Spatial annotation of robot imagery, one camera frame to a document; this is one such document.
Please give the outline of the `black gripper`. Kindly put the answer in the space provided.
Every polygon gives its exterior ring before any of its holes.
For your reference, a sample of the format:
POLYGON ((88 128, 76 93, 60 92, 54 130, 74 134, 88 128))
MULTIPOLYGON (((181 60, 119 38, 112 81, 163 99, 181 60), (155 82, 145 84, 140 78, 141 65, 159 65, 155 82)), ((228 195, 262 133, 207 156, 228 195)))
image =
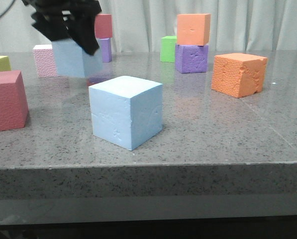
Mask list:
POLYGON ((72 38, 87 54, 93 56, 99 49, 95 37, 95 18, 101 13, 98 0, 23 0, 36 12, 31 15, 32 26, 50 41, 72 38), (67 27, 63 12, 69 12, 67 27))

